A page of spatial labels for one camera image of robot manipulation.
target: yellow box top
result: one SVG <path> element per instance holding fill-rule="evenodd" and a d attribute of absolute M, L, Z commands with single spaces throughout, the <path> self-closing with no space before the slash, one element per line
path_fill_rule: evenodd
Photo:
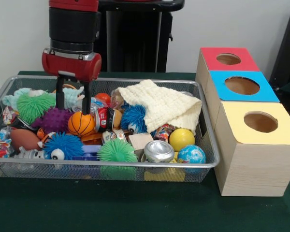
<path fill-rule="evenodd" d="M 290 145 L 290 116 L 282 104 L 223 101 L 222 105 L 238 142 Z"/>

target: round hole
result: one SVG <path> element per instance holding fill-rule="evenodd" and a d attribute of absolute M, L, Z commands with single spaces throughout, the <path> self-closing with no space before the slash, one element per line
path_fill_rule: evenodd
<path fill-rule="evenodd" d="M 226 65 L 234 65 L 234 64 L 239 64 L 241 62 L 241 59 L 231 53 L 223 53 L 220 54 L 216 57 L 216 59 L 222 63 L 222 64 L 226 64 Z"/>
<path fill-rule="evenodd" d="M 244 121 L 250 128 L 263 133 L 270 133 L 278 127 L 277 119 L 264 112 L 249 112 Z"/>
<path fill-rule="evenodd" d="M 227 88 L 235 93 L 253 95 L 259 92 L 257 82 L 241 76 L 233 76 L 225 81 Z"/>

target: green spiky ball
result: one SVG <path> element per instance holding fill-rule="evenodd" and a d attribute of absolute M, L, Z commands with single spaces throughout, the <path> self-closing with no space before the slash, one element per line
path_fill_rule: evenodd
<path fill-rule="evenodd" d="M 134 148 L 125 141 L 115 139 L 107 142 L 98 151 L 100 161 L 137 162 Z M 101 175 L 111 180 L 132 180 L 136 176 L 134 167 L 102 166 Z"/>
<path fill-rule="evenodd" d="M 45 111 L 55 105 L 56 98 L 49 93 L 44 93 L 37 97 L 30 97 L 28 94 L 23 94 L 17 100 L 19 116 L 29 124 L 34 122 L 38 117 L 41 117 Z"/>

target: shape sorter box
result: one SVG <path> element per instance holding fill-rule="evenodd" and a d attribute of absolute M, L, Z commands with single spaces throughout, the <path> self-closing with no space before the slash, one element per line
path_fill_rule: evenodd
<path fill-rule="evenodd" d="M 213 129 L 221 101 L 279 102 L 262 72 L 210 71 L 205 98 Z"/>
<path fill-rule="evenodd" d="M 215 168 L 222 196 L 283 196 L 290 181 L 290 116 L 280 103 L 221 102 Z"/>
<path fill-rule="evenodd" d="M 196 82 L 206 91 L 210 71 L 260 71 L 246 48 L 202 47 L 196 73 Z"/>

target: orange ball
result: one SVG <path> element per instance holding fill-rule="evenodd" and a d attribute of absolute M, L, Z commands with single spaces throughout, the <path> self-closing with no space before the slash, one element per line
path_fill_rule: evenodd
<path fill-rule="evenodd" d="M 111 96 L 107 93 L 98 93 L 95 98 L 104 101 L 108 105 L 111 104 Z"/>
<path fill-rule="evenodd" d="M 72 135 L 83 137 L 94 132 L 95 119 L 91 115 L 83 115 L 82 112 L 74 113 L 68 122 L 69 132 Z"/>

